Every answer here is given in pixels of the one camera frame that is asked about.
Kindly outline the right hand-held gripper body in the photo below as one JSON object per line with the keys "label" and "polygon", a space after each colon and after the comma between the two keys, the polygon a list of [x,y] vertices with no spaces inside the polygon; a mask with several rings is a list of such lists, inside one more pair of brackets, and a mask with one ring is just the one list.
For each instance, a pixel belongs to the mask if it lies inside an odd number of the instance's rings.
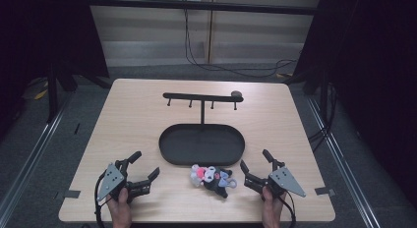
{"label": "right hand-held gripper body", "polygon": [[249,175],[245,177],[244,186],[259,194],[263,192],[263,187],[268,186],[274,198],[280,197],[285,192],[302,198],[306,196],[305,191],[285,164],[277,160],[272,163],[272,171],[266,178],[259,178],[249,172]]}

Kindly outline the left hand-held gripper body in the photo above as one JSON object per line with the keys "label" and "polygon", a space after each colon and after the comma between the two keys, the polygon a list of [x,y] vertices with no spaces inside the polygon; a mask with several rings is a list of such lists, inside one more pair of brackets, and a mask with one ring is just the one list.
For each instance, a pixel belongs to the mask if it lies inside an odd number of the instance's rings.
{"label": "left hand-held gripper body", "polygon": [[107,166],[97,183],[99,188],[96,190],[96,201],[102,201],[107,196],[118,200],[123,188],[128,191],[127,202],[132,202],[134,198],[147,195],[150,192],[150,178],[136,183],[127,180],[127,168],[130,164],[132,164],[132,161],[125,159],[122,161],[116,160]]}

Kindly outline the person's left hand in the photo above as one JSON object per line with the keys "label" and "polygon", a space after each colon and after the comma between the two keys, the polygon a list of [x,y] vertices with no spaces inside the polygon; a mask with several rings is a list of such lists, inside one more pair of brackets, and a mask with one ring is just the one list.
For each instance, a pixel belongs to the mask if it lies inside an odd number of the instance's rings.
{"label": "person's left hand", "polygon": [[123,188],[120,191],[118,200],[113,199],[112,196],[108,196],[107,199],[107,207],[111,215],[112,227],[130,228],[132,225],[132,213],[130,206],[127,204],[127,189]]}

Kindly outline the person's right hand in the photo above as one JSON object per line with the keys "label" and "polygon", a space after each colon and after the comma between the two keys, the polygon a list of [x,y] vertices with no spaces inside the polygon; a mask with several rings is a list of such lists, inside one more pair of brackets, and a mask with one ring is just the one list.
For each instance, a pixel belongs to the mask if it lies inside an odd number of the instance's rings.
{"label": "person's right hand", "polygon": [[262,223],[264,228],[280,228],[280,216],[283,209],[283,201],[286,194],[280,196],[280,199],[275,199],[268,187],[263,187],[263,211]]}

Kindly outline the black hook rack with tray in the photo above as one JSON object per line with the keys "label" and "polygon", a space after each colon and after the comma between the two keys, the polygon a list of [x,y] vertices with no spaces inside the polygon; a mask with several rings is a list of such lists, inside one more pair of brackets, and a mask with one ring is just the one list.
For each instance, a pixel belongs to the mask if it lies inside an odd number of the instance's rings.
{"label": "black hook rack with tray", "polygon": [[207,124],[206,103],[210,108],[216,102],[228,102],[237,109],[237,104],[244,101],[242,97],[226,95],[206,95],[191,93],[165,92],[162,95],[171,104],[172,99],[188,100],[189,106],[194,101],[201,102],[201,120],[194,124],[175,124],[166,128],[158,140],[162,157],[174,165],[220,165],[236,163],[245,150],[242,134],[232,126],[224,124]]}

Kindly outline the black metal stand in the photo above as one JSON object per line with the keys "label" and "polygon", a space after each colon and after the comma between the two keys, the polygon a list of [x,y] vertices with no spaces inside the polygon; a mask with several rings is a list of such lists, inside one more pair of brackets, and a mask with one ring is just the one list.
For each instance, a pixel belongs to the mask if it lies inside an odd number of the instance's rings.
{"label": "black metal stand", "polygon": [[62,64],[52,63],[48,73],[48,100],[49,100],[49,114],[47,122],[51,123],[58,113],[58,92],[57,84],[60,84],[65,91],[75,91],[78,87],[72,73]]}

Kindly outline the black curtain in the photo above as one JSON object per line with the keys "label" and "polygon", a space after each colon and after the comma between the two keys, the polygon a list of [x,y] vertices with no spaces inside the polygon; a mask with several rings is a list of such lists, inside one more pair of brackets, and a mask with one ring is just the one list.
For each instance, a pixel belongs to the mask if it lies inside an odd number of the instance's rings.
{"label": "black curtain", "polygon": [[109,88],[87,0],[0,0],[0,139],[23,109],[23,94],[52,63]]}
{"label": "black curtain", "polygon": [[333,84],[417,208],[417,0],[320,0],[294,75],[308,93]]}

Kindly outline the black horizontal bar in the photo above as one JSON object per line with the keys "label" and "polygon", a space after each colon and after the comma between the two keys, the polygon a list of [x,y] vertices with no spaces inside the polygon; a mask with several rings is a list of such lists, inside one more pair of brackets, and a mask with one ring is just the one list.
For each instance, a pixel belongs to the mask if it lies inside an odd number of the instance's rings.
{"label": "black horizontal bar", "polygon": [[247,12],[314,16],[318,10],[308,7],[249,5],[217,2],[173,1],[173,0],[87,0],[93,6],[115,6],[157,9],[205,10],[223,12]]}

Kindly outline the black and white plush keychain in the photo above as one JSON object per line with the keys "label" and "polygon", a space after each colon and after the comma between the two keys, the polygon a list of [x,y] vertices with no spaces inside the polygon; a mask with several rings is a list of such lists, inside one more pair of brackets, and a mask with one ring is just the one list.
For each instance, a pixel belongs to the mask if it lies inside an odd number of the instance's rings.
{"label": "black and white plush keychain", "polygon": [[194,164],[191,167],[190,179],[194,186],[203,186],[226,199],[228,197],[226,189],[235,189],[237,187],[237,181],[232,178],[232,174],[233,172],[228,169]]}

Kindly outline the metal floor rail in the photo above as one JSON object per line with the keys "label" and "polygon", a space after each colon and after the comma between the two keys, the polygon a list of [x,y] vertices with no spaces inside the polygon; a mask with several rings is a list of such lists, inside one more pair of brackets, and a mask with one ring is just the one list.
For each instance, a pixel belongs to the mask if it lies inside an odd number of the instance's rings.
{"label": "metal floor rail", "polygon": [[317,101],[311,97],[308,98],[309,106],[315,117],[315,120],[324,134],[324,139],[328,145],[338,170],[344,180],[344,183],[366,225],[367,228],[382,228],[376,213],[372,209],[365,193],[358,184],[336,138],[330,130],[325,129],[325,120],[320,115],[320,107]]}
{"label": "metal floor rail", "polygon": [[68,104],[69,99],[62,103],[56,115],[46,124],[23,168],[20,170],[9,191],[5,194],[5,197],[0,201],[0,228],[4,228],[10,219],[34,168],[37,166],[41,155],[44,153],[50,140],[54,136]]}

